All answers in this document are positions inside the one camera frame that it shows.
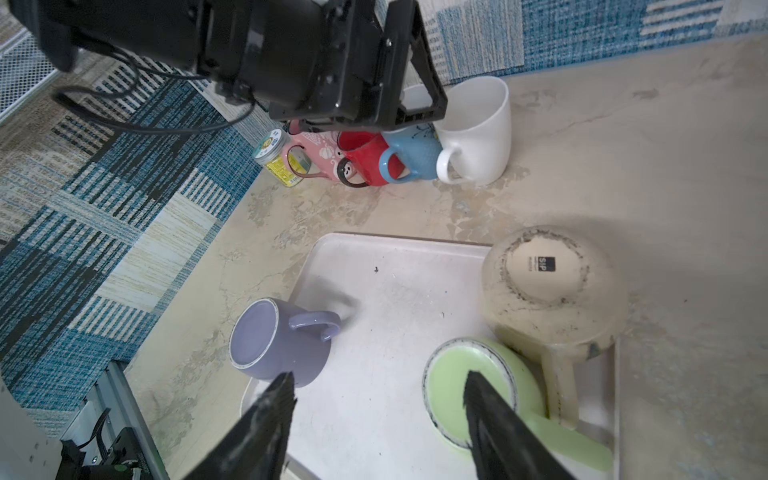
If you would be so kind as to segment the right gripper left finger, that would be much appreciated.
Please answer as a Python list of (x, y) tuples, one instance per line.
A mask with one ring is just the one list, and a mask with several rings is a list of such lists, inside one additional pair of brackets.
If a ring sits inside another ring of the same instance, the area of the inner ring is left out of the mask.
[(278, 479), (297, 399), (294, 375), (279, 374), (188, 479)]

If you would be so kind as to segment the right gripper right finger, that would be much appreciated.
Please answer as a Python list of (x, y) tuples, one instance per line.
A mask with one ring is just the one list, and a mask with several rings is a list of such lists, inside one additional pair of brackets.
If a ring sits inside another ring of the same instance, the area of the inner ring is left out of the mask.
[(463, 406), (479, 479), (572, 477), (477, 371), (468, 373)]

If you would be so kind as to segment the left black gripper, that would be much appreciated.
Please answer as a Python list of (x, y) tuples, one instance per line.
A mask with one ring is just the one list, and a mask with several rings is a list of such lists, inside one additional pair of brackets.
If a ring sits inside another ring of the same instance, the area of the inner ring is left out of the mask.
[(226, 102), (287, 131), (393, 131), (440, 120), (447, 96), (416, 1), (206, 1), (203, 73)]

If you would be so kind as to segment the purple mug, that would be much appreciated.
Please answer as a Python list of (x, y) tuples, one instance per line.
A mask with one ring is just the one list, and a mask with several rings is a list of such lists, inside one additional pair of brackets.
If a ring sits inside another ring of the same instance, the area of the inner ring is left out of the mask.
[(232, 365), (260, 381), (282, 373), (300, 388), (312, 383), (328, 360), (342, 320), (332, 311), (308, 311), (290, 302), (263, 298), (240, 315), (230, 335)]

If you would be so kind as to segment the blue mug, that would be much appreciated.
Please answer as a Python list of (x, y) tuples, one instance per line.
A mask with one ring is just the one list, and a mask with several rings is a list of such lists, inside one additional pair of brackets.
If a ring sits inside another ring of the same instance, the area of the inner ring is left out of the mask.
[[(388, 183), (435, 180), (438, 177), (437, 159), (443, 148), (431, 123), (383, 132), (382, 137), (388, 147), (380, 155), (379, 172)], [(408, 170), (405, 176), (389, 172), (395, 156)]]

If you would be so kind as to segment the white mug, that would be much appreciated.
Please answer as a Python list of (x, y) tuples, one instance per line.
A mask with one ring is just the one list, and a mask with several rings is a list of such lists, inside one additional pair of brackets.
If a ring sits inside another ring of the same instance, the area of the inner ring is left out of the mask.
[(439, 180), (446, 184), (491, 184), (504, 173), (511, 153), (512, 113), (506, 82), (475, 77), (446, 91), (445, 116), (433, 123), (442, 151)]

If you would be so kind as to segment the red mug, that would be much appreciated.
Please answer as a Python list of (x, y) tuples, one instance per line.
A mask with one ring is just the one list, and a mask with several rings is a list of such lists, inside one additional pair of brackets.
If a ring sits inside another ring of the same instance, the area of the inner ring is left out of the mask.
[(380, 157), (389, 148), (381, 134), (344, 131), (340, 133), (337, 145), (342, 154), (337, 166), (342, 184), (351, 188), (389, 184), (380, 173)]

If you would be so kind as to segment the pink ghost pattern mug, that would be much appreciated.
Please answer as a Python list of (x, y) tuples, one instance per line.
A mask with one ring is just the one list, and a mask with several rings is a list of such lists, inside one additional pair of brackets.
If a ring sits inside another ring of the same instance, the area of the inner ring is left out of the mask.
[[(324, 178), (335, 183), (341, 182), (338, 168), (344, 155), (329, 132), (301, 131), (297, 121), (286, 122), (283, 130), (286, 132), (287, 143), (282, 148), (281, 156), (288, 171), (302, 179)], [(303, 171), (296, 170), (291, 163), (291, 157), (299, 161), (301, 155), (311, 163)]]

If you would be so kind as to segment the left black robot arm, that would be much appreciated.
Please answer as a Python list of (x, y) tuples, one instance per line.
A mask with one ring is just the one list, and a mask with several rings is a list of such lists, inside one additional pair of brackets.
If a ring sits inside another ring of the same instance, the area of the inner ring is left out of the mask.
[(80, 50), (147, 57), (267, 102), (293, 133), (384, 132), (444, 117), (448, 99), (415, 1), (13, 1), (60, 71)]

